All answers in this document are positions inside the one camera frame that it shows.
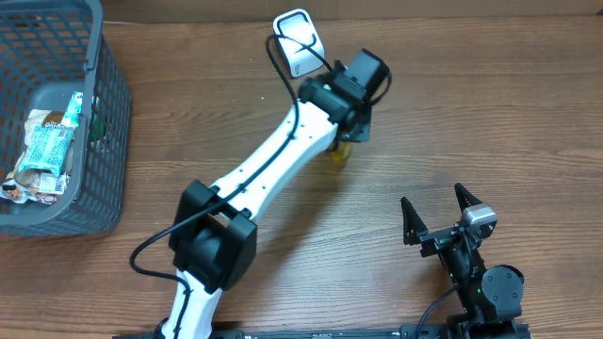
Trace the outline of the green white Kleenex tissue pack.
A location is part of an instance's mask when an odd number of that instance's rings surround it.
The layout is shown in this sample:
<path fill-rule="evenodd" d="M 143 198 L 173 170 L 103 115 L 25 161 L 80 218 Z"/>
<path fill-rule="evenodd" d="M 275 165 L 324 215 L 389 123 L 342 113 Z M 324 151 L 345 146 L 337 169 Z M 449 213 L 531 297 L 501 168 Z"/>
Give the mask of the green white Kleenex tissue pack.
<path fill-rule="evenodd" d="M 60 124 L 63 127 L 72 130 L 79 127 L 80 121 L 83 118 L 83 103 L 84 93 L 82 91 L 75 91 L 72 94 L 61 119 Z"/>

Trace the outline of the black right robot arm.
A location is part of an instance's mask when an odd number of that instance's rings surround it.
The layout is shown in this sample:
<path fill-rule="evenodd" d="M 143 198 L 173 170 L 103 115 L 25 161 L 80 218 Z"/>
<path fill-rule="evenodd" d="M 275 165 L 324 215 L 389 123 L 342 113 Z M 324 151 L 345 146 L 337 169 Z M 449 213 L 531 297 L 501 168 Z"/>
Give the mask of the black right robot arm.
<path fill-rule="evenodd" d="M 487 267 L 479 252 L 481 243 L 497 225 L 497 213 L 462 184 L 454 186 L 461 216 L 453 226 L 431 232 L 411 202 L 400 199 L 403 214 L 403 243 L 419 245 L 422 257 L 436 255 L 452 286 L 434 301 L 411 329 L 415 338 L 432 334 L 438 338 L 529 338 L 527 325 L 517 325 L 522 315 L 524 275 L 514 266 Z M 433 332 L 426 322 L 433 310 L 450 295 L 463 307 Z"/>

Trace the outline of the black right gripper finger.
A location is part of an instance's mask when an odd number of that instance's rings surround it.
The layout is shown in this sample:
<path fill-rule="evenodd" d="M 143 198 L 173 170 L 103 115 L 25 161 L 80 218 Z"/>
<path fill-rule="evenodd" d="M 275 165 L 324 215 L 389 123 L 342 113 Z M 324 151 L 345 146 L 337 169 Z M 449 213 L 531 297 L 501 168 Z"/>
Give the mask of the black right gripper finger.
<path fill-rule="evenodd" d="M 400 204 L 403 214 L 403 243 L 420 244 L 420 238 L 429 232 L 428 228 L 406 197 L 401 198 Z"/>
<path fill-rule="evenodd" d="M 456 183 L 454 190 L 461 211 L 464 211 L 468 207 L 482 204 L 482 201 L 471 194 L 461 183 Z"/>

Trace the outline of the yellow oil bottle silver cap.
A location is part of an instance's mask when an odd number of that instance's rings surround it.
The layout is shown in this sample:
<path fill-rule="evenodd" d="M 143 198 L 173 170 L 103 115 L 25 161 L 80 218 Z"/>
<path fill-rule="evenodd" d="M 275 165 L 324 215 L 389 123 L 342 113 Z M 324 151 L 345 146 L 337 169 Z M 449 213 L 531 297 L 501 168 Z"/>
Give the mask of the yellow oil bottle silver cap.
<path fill-rule="evenodd" d="M 352 143 L 335 140 L 327 149 L 329 158 L 336 164 L 345 164 L 350 158 Z"/>

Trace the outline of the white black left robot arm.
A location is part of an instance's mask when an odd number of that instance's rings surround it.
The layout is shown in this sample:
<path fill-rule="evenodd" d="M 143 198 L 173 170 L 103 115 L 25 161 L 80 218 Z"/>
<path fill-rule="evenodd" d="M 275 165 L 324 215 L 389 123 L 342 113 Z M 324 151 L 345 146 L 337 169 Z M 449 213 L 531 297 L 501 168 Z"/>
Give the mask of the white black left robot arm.
<path fill-rule="evenodd" d="M 192 182 L 181 196 L 169 246 L 178 288 L 156 338 L 208 338 L 221 294 L 256 254 L 257 225 L 269 204 L 313 157 L 340 142 L 367 139 L 386 64 L 367 49 L 305 79 L 277 129 L 236 169 L 211 186 Z"/>

